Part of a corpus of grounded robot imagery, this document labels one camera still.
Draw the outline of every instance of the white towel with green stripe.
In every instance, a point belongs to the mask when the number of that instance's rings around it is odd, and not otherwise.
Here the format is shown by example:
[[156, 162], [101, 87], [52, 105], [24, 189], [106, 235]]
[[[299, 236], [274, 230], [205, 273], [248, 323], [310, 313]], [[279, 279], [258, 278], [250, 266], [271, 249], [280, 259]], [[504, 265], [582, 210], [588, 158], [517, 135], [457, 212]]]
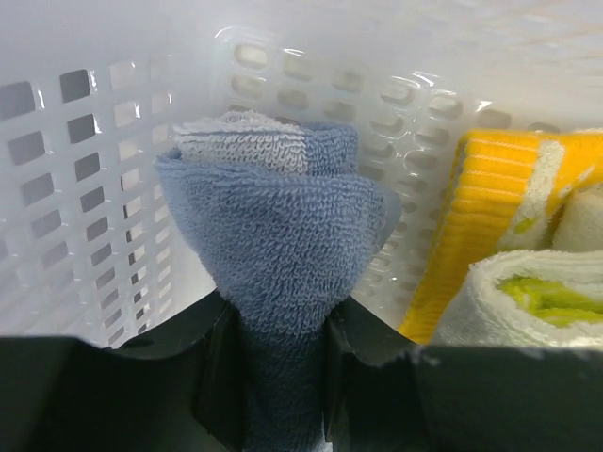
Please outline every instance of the white towel with green stripe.
[[519, 250], [477, 262], [432, 344], [603, 347], [603, 251]]

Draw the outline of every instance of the basket hole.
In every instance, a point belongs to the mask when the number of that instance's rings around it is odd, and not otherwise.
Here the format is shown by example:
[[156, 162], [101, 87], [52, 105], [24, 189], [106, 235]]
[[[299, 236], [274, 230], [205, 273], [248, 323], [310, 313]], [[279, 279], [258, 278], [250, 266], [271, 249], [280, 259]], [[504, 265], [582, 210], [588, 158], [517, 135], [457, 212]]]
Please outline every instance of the basket hole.
[[559, 127], [547, 124], [545, 122], [535, 122], [534, 124], [530, 124], [528, 126], [528, 130], [533, 130], [534, 132], [546, 132], [549, 134], [559, 134], [561, 132]]
[[151, 113], [154, 115], [166, 111], [171, 106], [171, 94], [156, 92], [151, 96]]
[[82, 205], [82, 212], [87, 213], [105, 202], [105, 192], [103, 188], [99, 186], [98, 188], [94, 188], [92, 191], [80, 197], [79, 200]]
[[170, 55], [152, 55], [149, 58], [149, 77], [152, 82], [166, 80], [170, 69]]
[[283, 61], [283, 72], [291, 78], [307, 82], [312, 80], [314, 70], [305, 57], [286, 54]]
[[422, 248], [410, 248], [408, 250], [408, 257], [412, 259], [426, 260], [428, 256], [429, 252]]
[[426, 181], [416, 181], [415, 192], [424, 193], [429, 188], [429, 184]]
[[421, 231], [419, 231], [418, 236], [423, 240], [432, 240], [433, 233], [433, 229], [422, 229]]
[[138, 281], [140, 281], [142, 278], [144, 278], [145, 276], [147, 276], [147, 267], [146, 266], [144, 266], [139, 271], [137, 271], [134, 275], [132, 275], [132, 277], [130, 278], [130, 281], [132, 282], [132, 285], [134, 285]]
[[48, 282], [49, 288], [53, 291], [54, 294], [60, 294], [67, 287], [69, 287], [75, 281], [75, 275], [73, 274], [73, 270], [67, 270], [58, 276], [52, 278]]
[[453, 97], [439, 95], [432, 98], [429, 110], [435, 118], [456, 120], [463, 113], [463, 106]]
[[98, 153], [91, 153], [75, 162], [75, 179], [77, 179], [77, 182], [83, 181], [100, 170], [101, 162]]
[[92, 138], [96, 135], [96, 128], [96, 120], [91, 114], [68, 121], [69, 141], [76, 144]]
[[398, 287], [407, 292], [415, 292], [417, 284], [416, 282], [400, 281]]
[[117, 342], [117, 340], [123, 336], [124, 333], [125, 333], [124, 327], [121, 327], [117, 331], [115, 331], [113, 333], [113, 335], [111, 337], [109, 337], [109, 345], [112, 346], [113, 344], [115, 344]]
[[115, 322], [117, 322], [122, 316], [122, 310], [118, 309], [115, 313], [109, 316], [107, 320], [105, 320], [105, 328], [109, 328]]
[[171, 282], [168, 282], [164, 287], [162, 287], [159, 290], [159, 294], [157, 295], [157, 297], [159, 299], [163, 299], [166, 295], [168, 295], [168, 292], [170, 292], [171, 289]]
[[157, 209], [157, 211], [155, 212], [155, 223], [158, 223], [163, 218], [167, 217], [169, 212], [170, 210], [168, 209], [167, 205], [164, 205]]
[[133, 157], [139, 152], [139, 142], [137, 139], [125, 139], [117, 145], [120, 155], [120, 162]]
[[412, 214], [416, 210], [416, 202], [403, 202], [402, 210], [405, 214]]
[[29, 82], [0, 87], [0, 121], [22, 116], [35, 109], [36, 101]]
[[92, 266], [98, 266], [101, 262], [103, 262], [107, 257], [109, 257], [112, 253], [111, 244], [107, 243], [98, 251], [94, 252], [90, 256], [90, 260], [92, 261]]
[[157, 276], [157, 280], [161, 283], [163, 280], [165, 280], [168, 275], [170, 275], [171, 272], [171, 266], [166, 266], [166, 268], [161, 271], [161, 273], [159, 273], [159, 276]]
[[362, 91], [364, 77], [353, 71], [336, 71], [331, 84], [335, 89], [357, 93]]
[[44, 215], [32, 221], [31, 230], [36, 238], [42, 238], [52, 231], [58, 229], [62, 224], [60, 213], [58, 210], [53, 210], [51, 213]]
[[69, 250], [67, 249], [67, 242], [61, 242], [58, 245], [55, 245], [53, 248], [45, 252], [41, 256], [41, 265], [44, 270], [58, 264], [69, 254]]
[[136, 84], [136, 64], [132, 61], [113, 64], [109, 67], [111, 87], [122, 89]]
[[163, 251], [161, 251], [157, 257], [155, 258], [156, 262], [158, 264], [161, 264], [163, 261], [165, 261], [171, 254], [171, 250], [169, 248], [165, 248]]
[[86, 238], [89, 242], [91, 242], [96, 237], [104, 234], [108, 229], [109, 221], [106, 217], [102, 217], [98, 221], [93, 222], [88, 228], [86, 228]]
[[235, 48], [235, 59], [241, 66], [252, 69], [262, 69], [268, 64], [266, 52], [259, 47], [248, 44], [239, 44]]
[[382, 169], [369, 167], [367, 165], [361, 165], [358, 169], [358, 174], [360, 174], [362, 177], [367, 177], [374, 181], [381, 181], [382, 178], [385, 176], [385, 173]]
[[55, 191], [53, 178], [50, 173], [43, 174], [21, 186], [21, 194], [25, 205], [43, 200]]
[[387, 159], [391, 157], [396, 149], [390, 143], [385, 143], [383, 146], [379, 146], [377, 143], [365, 143], [363, 146], [364, 153], [368, 155], [374, 155], [381, 159]]
[[373, 118], [370, 126], [378, 134], [395, 137], [402, 132], [404, 120], [392, 111], [384, 111]]
[[498, 110], [483, 110], [478, 114], [478, 127], [484, 129], [508, 129], [511, 121], [511, 115]]
[[306, 93], [297, 89], [280, 89], [276, 97], [279, 100], [279, 104], [284, 106], [299, 108], [300, 110], [304, 110], [310, 106]]
[[163, 242], [169, 236], [170, 236], [170, 227], [167, 227], [155, 236], [155, 243], [159, 244], [159, 243]]
[[441, 213], [441, 212], [442, 212], [442, 211], [441, 211], [440, 209], [435, 209], [435, 210], [432, 210], [432, 211], [429, 213], [429, 218], [430, 218], [430, 219], [432, 219], [433, 221], [437, 221], [437, 220], [439, 220], [439, 219], [440, 219], [440, 213]]
[[393, 77], [381, 89], [381, 98], [396, 106], [407, 106], [415, 99], [416, 88], [409, 80]]
[[107, 284], [109, 284], [111, 281], [113, 281], [114, 278], [115, 278], [115, 268], [110, 268], [109, 270], [107, 270], [105, 273], [103, 273], [101, 276], [99, 276], [96, 279], [96, 288], [98, 290], [102, 289]]
[[356, 117], [356, 108], [345, 102], [329, 101], [324, 106], [324, 114], [334, 121], [351, 122]]
[[230, 82], [234, 92], [250, 99], [259, 99], [262, 97], [264, 80], [248, 75], [236, 75]]
[[59, 77], [59, 82], [65, 104], [90, 96], [90, 81], [85, 69], [64, 73]]
[[450, 140], [450, 133], [439, 127], [421, 127], [416, 139], [424, 146], [444, 146]]
[[142, 209], [142, 198], [137, 196], [134, 200], [128, 202], [123, 207], [123, 217], [129, 218], [135, 215], [140, 209]]
[[163, 188], [161, 188], [161, 185], [157, 184], [155, 186], [155, 188], [153, 189], [153, 199], [158, 200], [162, 196], [163, 196]]
[[140, 171], [134, 168], [122, 176], [122, 191], [134, 188], [140, 182]]
[[145, 295], [147, 295], [149, 293], [149, 287], [147, 287], [146, 285], [144, 287], [142, 287], [134, 296], [134, 303], [138, 303], [139, 301], [141, 301]]
[[406, 266], [406, 272], [413, 276], [423, 276], [423, 267], [422, 266]]
[[142, 235], [143, 232], [144, 232], [144, 227], [142, 226], [142, 223], [139, 223], [136, 226], [133, 226], [131, 229], [128, 230], [128, 232], [126, 234], [126, 240], [128, 242], [136, 240], [137, 238], [139, 238]]
[[7, 146], [10, 159], [16, 166], [31, 162], [46, 153], [44, 138], [40, 132], [12, 139], [7, 143]]
[[160, 144], [168, 140], [168, 126], [166, 124], [158, 125], [151, 132], [153, 144]]
[[144, 256], [144, 252], [145, 252], [144, 245], [140, 245], [138, 248], [136, 248], [134, 251], [132, 251], [130, 253], [130, 255], [128, 256], [130, 265], [133, 265], [135, 262], [142, 259], [142, 256]]
[[163, 315], [168, 308], [171, 306], [171, 299], [168, 299], [160, 308], [159, 308], [159, 313], [161, 315]]
[[404, 164], [409, 171], [435, 170], [437, 167], [437, 158], [421, 151], [413, 151], [404, 156]]
[[124, 102], [113, 108], [115, 126], [120, 128], [140, 118], [140, 105], [136, 102]]

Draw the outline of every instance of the rolled towel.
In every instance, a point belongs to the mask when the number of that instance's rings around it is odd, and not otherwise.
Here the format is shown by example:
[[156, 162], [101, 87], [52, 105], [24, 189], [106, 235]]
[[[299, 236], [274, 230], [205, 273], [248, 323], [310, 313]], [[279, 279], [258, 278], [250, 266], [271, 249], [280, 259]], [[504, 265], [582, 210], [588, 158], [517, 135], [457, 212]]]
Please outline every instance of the rolled towel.
[[422, 281], [399, 327], [426, 344], [469, 266], [549, 245], [573, 190], [603, 182], [603, 134], [477, 130], [459, 143]]
[[603, 347], [603, 251], [512, 251], [469, 270], [432, 336], [454, 346]]
[[229, 114], [176, 142], [156, 162], [171, 213], [240, 311], [245, 450], [325, 450], [322, 325], [396, 226], [399, 199], [355, 174], [347, 126]]
[[603, 250], [603, 184], [572, 195], [553, 235], [552, 248], [569, 252]]

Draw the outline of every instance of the rectangular slot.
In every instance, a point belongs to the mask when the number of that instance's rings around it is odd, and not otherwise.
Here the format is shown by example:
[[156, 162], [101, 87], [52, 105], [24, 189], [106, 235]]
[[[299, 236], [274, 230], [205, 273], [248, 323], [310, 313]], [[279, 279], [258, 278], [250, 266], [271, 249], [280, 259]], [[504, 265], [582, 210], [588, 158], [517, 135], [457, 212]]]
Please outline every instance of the rectangular slot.
[[75, 163], [75, 179], [77, 182], [83, 181], [92, 174], [96, 174], [101, 170], [101, 162], [98, 158], [98, 153], [91, 153], [90, 155], [80, 158]]
[[91, 114], [67, 121], [69, 141], [76, 144], [92, 138], [96, 135], [96, 128], [96, 119]]
[[94, 188], [84, 196], [80, 197], [82, 212], [87, 213], [105, 201], [105, 192], [101, 186]]
[[122, 176], [122, 191], [134, 188], [140, 182], [140, 172], [138, 168], [134, 168], [126, 172]]
[[67, 257], [68, 254], [69, 251], [67, 249], [67, 243], [61, 242], [41, 256], [41, 266], [44, 268], [44, 270], [47, 270], [51, 266], [54, 266], [62, 261], [65, 257]]
[[115, 105], [113, 108], [115, 116], [115, 126], [125, 127], [135, 120], [140, 119], [140, 105], [137, 102], [124, 102], [123, 104]]
[[50, 173], [43, 174], [21, 186], [21, 194], [25, 205], [43, 200], [55, 191], [53, 178]]
[[107, 243], [98, 251], [94, 252], [90, 256], [90, 260], [92, 261], [92, 266], [98, 266], [101, 262], [103, 262], [107, 257], [111, 255], [111, 244]]
[[13, 165], [19, 166], [42, 157], [46, 150], [44, 138], [40, 132], [12, 139], [7, 143]]
[[36, 101], [29, 82], [0, 87], [0, 121], [22, 116], [35, 109]]
[[51, 213], [32, 221], [31, 231], [34, 234], [34, 237], [42, 238], [59, 228], [61, 224], [62, 220], [60, 213], [58, 210], [53, 210]]
[[90, 81], [85, 69], [64, 73], [59, 77], [59, 82], [65, 104], [90, 96]]

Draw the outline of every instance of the yellow towel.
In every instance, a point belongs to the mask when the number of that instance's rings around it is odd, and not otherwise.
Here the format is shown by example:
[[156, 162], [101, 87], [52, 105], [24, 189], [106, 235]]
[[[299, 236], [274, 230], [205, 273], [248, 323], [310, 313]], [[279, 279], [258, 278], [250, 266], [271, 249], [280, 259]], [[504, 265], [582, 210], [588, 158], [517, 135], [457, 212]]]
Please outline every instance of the yellow towel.
[[603, 134], [476, 130], [463, 137], [427, 268], [399, 327], [427, 344], [469, 265], [548, 245], [575, 189], [603, 182]]

